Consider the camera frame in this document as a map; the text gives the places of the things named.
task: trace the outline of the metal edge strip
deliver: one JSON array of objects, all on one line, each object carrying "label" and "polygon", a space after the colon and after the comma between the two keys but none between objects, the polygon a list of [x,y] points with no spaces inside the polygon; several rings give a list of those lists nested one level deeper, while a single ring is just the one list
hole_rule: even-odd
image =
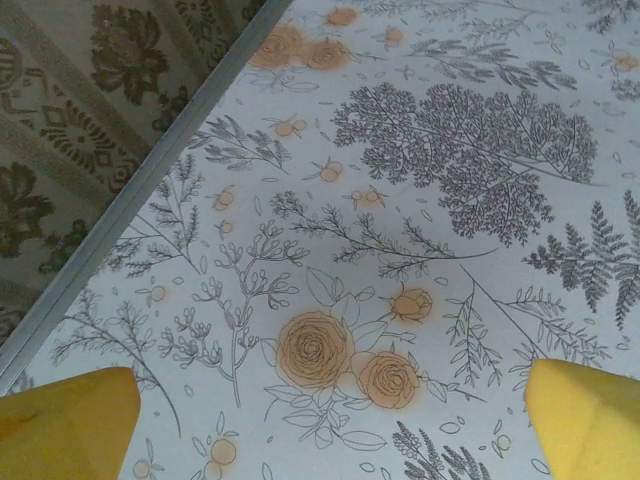
[{"label": "metal edge strip", "polygon": [[66,265],[0,348],[0,396],[51,334],[82,287],[218,103],[292,0],[267,0],[227,55],[151,150]]}]

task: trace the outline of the metal trim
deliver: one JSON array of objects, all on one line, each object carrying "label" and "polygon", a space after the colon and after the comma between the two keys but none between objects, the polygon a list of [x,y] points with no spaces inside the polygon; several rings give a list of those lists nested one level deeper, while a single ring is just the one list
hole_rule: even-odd
[{"label": "metal trim", "polygon": [[292,0],[267,0],[227,55],[0,348],[0,395],[16,381]]}]

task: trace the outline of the botanical print fabric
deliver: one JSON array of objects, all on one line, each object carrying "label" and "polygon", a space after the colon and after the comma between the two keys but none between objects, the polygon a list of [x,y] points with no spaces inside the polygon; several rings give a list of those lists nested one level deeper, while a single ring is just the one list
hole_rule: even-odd
[{"label": "botanical print fabric", "polygon": [[296,0],[15,389],[133,367],[122,478],[548,478],[532,362],[640,374],[635,10]]},{"label": "botanical print fabric", "polygon": [[0,346],[261,3],[2,2]]}]

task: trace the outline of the yellow object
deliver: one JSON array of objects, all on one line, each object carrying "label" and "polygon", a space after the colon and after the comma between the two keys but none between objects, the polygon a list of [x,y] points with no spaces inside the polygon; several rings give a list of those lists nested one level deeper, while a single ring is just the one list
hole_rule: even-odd
[{"label": "yellow object", "polygon": [[121,367],[0,397],[0,480],[116,480],[139,411]]},{"label": "yellow object", "polygon": [[640,382],[536,360],[525,399],[554,480],[640,479]]}]

